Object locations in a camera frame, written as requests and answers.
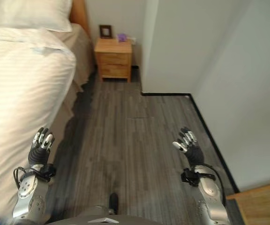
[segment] white bedding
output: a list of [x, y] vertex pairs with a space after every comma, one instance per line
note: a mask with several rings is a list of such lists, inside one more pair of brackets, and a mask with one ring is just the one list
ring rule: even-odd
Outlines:
[[53, 122], [74, 71], [74, 54], [50, 32], [0, 28], [0, 218], [16, 203], [13, 169], [28, 165], [34, 134]]

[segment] white wall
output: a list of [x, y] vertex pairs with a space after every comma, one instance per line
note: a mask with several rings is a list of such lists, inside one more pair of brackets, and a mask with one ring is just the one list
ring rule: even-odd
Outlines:
[[143, 92], [192, 92], [243, 1], [160, 0], [150, 59], [141, 70]]
[[133, 65], [141, 64], [143, 22], [146, 0], [85, 0], [91, 38], [96, 43], [99, 25], [112, 25], [112, 34], [125, 33], [137, 39], [133, 46]]
[[193, 92], [240, 190], [270, 182], [270, 0], [254, 0]]
[[150, 51], [153, 44], [153, 33], [158, 13], [159, 0], [148, 0], [145, 10], [143, 43], [142, 43], [142, 63], [140, 71], [142, 75], [146, 75], [149, 68]]

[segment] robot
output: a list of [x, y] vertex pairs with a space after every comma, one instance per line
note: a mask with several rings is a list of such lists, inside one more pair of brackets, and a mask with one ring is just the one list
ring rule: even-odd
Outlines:
[[[36, 133], [29, 152], [29, 169], [18, 167], [13, 176], [18, 188], [18, 201], [13, 210], [13, 224], [41, 225], [44, 224], [45, 196], [48, 182], [56, 175], [56, 169], [47, 160], [54, 141], [52, 133], [43, 127]], [[181, 174], [183, 182], [192, 187], [196, 201], [200, 225], [230, 225], [225, 209], [225, 194], [221, 178], [213, 167], [204, 163], [204, 155], [198, 146], [193, 132], [187, 127], [181, 129], [180, 139], [173, 146], [188, 159], [190, 168], [185, 168]], [[18, 171], [23, 176], [18, 179]], [[95, 206], [87, 209], [79, 216], [51, 223], [50, 225], [90, 225], [114, 223], [121, 225], [158, 225], [148, 219], [116, 215], [118, 196], [113, 193], [109, 198], [109, 208]]]

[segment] wood plank flooring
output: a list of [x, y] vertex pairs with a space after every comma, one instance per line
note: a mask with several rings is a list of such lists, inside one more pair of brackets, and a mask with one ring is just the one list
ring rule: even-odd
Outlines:
[[205, 162], [220, 172], [226, 194], [233, 194], [188, 97], [141, 96], [136, 70], [131, 83], [97, 78], [84, 85], [57, 150], [58, 173], [48, 193], [50, 222], [77, 216], [88, 206], [108, 205], [116, 192], [120, 214], [194, 224], [190, 186], [180, 178], [189, 164], [171, 144], [183, 126], [196, 134]]

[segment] pillow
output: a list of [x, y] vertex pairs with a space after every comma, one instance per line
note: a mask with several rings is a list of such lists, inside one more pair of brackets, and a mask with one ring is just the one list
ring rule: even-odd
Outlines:
[[72, 31], [72, 0], [0, 0], [0, 27]]

